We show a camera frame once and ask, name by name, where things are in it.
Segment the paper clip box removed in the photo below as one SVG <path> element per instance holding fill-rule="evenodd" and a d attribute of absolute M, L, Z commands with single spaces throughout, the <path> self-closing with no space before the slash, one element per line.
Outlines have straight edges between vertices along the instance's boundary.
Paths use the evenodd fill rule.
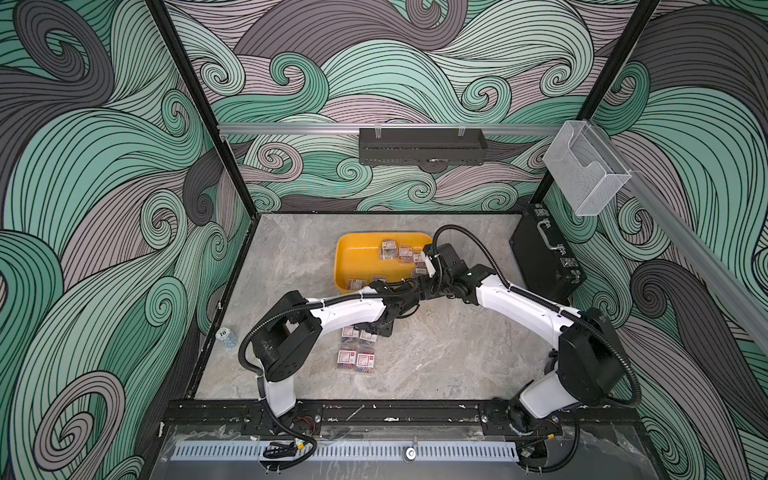
<path fill-rule="evenodd" d="M 375 372 L 376 354 L 372 348 L 362 348 L 356 352 L 355 368 L 358 373 L 373 374 Z"/>
<path fill-rule="evenodd" d="M 354 371 L 357 363 L 357 350 L 355 348 L 340 348 L 337 353 L 336 368 L 339 370 Z"/>

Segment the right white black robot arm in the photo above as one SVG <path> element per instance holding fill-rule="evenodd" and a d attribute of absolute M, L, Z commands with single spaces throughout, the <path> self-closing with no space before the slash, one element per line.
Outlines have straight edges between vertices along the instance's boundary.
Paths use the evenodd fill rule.
<path fill-rule="evenodd" d="M 452 246 L 440 242 L 447 231 L 466 236 L 489 264 L 467 266 Z M 500 314 L 557 353 L 552 370 L 526 384 L 509 401 L 514 430 L 533 432 L 554 413 L 580 406 L 634 409 L 640 405 L 638 375 L 615 329 L 601 319 L 598 310 L 567 307 L 512 284 L 482 241 L 459 225 L 439 227 L 425 253 L 433 268 L 428 281 L 432 297 L 452 297 Z"/>

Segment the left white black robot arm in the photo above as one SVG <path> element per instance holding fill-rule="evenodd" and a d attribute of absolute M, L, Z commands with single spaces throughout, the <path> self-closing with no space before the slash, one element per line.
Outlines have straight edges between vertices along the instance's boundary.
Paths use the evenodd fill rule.
<path fill-rule="evenodd" d="M 259 397 L 278 417 L 296 405 L 293 375 L 304 365 L 318 339 L 354 327 L 381 337 L 420 303 L 414 279 L 376 281 L 350 294 L 308 299 L 284 294 L 245 335 L 238 348 L 242 368 L 256 375 Z"/>

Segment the yellow plastic storage tray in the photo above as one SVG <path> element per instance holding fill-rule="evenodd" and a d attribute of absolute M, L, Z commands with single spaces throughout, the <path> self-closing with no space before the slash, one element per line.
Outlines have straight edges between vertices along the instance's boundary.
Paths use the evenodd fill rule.
<path fill-rule="evenodd" d="M 384 259 L 381 248 L 386 241 L 396 244 L 393 259 Z M 422 232 L 359 232 L 343 235 L 336 244 L 334 284 L 341 293 L 349 293 L 349 286 L 357 282 L 364 285 L 374 278 L 385 277 L 388 282 L 411 277 L 417 269 L 413 261 L 401 261 L 399 250 L 411 248 L 417 257 L 432 237 Z"/>

